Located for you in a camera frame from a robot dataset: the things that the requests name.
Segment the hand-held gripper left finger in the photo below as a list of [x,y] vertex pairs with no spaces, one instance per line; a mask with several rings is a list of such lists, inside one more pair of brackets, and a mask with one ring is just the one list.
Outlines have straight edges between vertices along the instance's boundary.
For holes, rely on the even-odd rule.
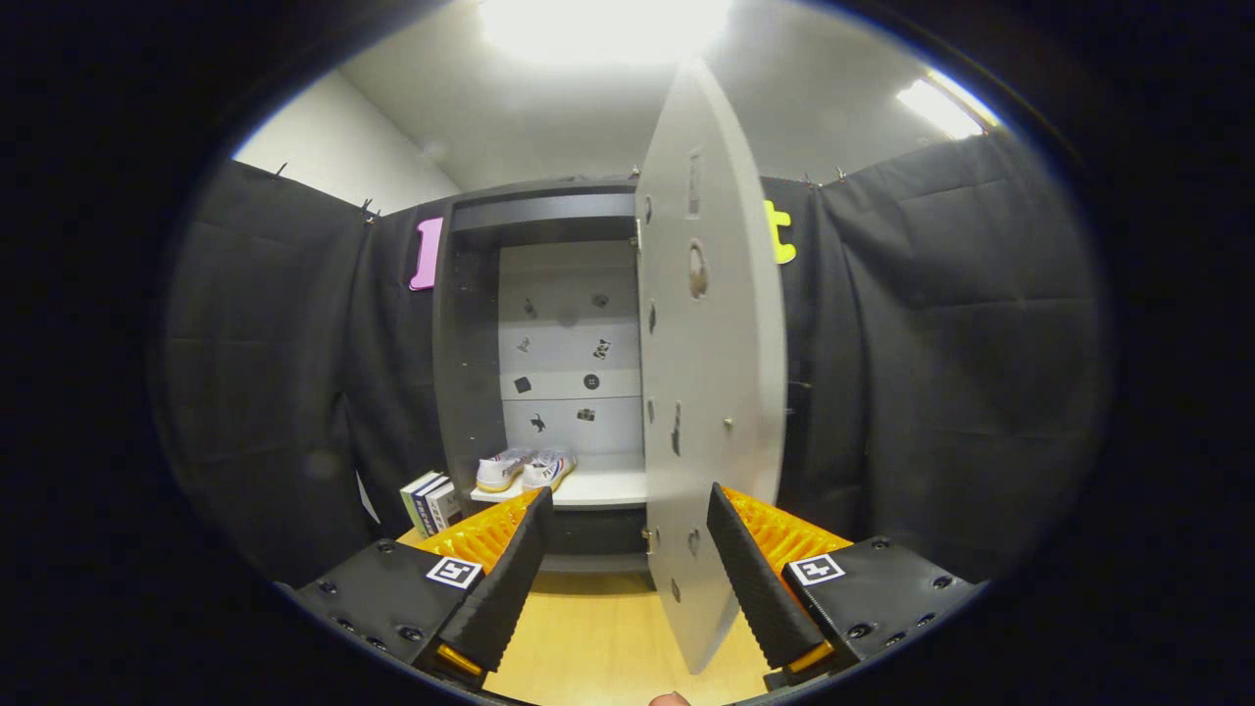
[[479,687],[515,637],[552,519],[552,492],[533,488],[415,545],[374,542],[285,594],[368,651]]

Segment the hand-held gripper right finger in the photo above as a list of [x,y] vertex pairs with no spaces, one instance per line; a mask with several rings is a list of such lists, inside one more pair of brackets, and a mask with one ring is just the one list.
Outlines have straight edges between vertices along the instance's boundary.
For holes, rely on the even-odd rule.
[[710,488],[707,528],[772,691],[895,651],[980,589],[899,540],[846,540],[729,487]]

